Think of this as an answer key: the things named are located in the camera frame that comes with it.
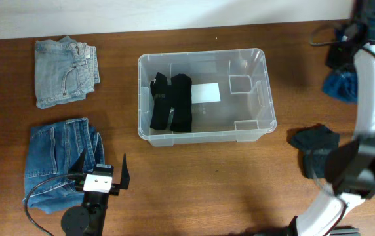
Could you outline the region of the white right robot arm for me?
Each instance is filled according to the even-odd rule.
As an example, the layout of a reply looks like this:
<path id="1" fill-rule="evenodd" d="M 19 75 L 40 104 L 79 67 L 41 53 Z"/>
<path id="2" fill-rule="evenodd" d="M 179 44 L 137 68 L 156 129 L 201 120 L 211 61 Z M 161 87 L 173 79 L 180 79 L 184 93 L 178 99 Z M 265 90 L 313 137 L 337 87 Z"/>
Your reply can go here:
<path id="1" fill-rule="evenodd" d="M 337 38 L 322 43 L 329 47 L 327 66 L 356 73 L 354 138 L 327 153 L 326 184 L 311 206 L 278 235 L 357 235 L 357 230 L 340 229 L 338 224 L 375 196 L 375 1 L 354 2 L 349 21 L 331 26 Z"/>

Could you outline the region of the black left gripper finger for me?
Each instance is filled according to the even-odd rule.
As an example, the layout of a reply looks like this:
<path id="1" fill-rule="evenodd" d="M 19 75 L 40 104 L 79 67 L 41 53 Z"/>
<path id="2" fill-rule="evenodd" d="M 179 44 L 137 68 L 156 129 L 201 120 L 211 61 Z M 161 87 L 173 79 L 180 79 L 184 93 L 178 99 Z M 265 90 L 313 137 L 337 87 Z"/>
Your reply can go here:
<path id="1" fill-rule="evenodd" d="M 130 174 L 128 171 L 127 166 L 127 156 L 126 154 L 123 155 L 123 162 L 122 162 L 122 168 L 121 168 L 121 181 L 120 181 L 120 189 L 127 190 L 130 183 Z"/>
<path id="2" fill-rule="evenodd" d="M 83 167 L 84 167 L 84 164 L 85 164 L 85 157 L 86 157 L 86 149 L 84 149 L 81 152 L 81 154 L 79 155 L 79 158 L 76 160 L 76 162 L 68 170 L 68 173 L 69 174 L 83 173 Z"/>

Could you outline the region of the dark blue garment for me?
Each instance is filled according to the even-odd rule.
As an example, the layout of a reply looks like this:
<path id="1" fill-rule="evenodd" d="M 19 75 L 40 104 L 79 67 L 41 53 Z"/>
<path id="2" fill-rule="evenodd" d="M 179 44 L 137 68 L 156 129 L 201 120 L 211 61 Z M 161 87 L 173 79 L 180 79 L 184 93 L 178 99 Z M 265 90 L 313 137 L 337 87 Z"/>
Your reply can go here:
<path id="1" fill-rule="evenodd" d="M 358 82 L 354 66 L 331 69 L 327 75 L 322 91 L 330 97 L 345 103 L 357 103 Z"/>

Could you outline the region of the dark green-black garment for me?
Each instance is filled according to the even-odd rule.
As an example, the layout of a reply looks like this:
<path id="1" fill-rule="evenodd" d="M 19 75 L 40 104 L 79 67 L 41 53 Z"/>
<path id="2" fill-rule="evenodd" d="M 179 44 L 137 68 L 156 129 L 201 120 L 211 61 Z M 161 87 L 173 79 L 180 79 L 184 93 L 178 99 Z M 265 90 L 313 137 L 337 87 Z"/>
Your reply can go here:
<path id="1" fill-rule="evenodd" d="M 317 124 L 290 130 L 287 140 L 298 150 L 304 177 L 325 178 L 328 154 L 338 148 L 340 135 L 322 124 Z"/>

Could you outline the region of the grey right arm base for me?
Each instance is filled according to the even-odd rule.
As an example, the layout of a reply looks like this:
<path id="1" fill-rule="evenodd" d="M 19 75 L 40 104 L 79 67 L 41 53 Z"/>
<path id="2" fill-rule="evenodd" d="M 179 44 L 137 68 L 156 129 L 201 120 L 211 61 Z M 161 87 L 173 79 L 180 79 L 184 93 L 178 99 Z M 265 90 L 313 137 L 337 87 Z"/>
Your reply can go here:
<path id="1" fill-rule="evenodd" d="M 330 232 L 329 236 L 361 236 L 358 228 L 339 228 Z"/>

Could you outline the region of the black garment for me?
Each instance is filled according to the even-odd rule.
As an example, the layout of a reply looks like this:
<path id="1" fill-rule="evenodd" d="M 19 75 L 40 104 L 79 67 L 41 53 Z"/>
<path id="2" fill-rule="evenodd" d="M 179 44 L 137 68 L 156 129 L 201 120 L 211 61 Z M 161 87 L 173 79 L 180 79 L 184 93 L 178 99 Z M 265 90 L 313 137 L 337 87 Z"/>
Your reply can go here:
<path id="1" fill-rule="evenodd" d="M 153 115 L 150 127 L 154 130 L 165 130 L 173 111 L 170 131 L 192 131 L 192 80 L 186 74 L 178 74 L 168 79 L 157 72 L 155 79 L 150 82 L 151 96 L 154 101 Z"/>

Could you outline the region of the light blue jeans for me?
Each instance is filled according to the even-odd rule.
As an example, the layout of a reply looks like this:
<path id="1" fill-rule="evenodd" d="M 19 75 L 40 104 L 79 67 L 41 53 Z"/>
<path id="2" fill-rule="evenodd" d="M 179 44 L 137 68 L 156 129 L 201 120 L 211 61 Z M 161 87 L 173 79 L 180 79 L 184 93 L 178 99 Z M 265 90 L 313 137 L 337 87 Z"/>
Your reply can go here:
<path id="1" fill-rule="evenodd" d="M 84 100 L 100 83 L 96 47 L 68 36 L 37 41 L 34 79 L 40 109 Z"/>

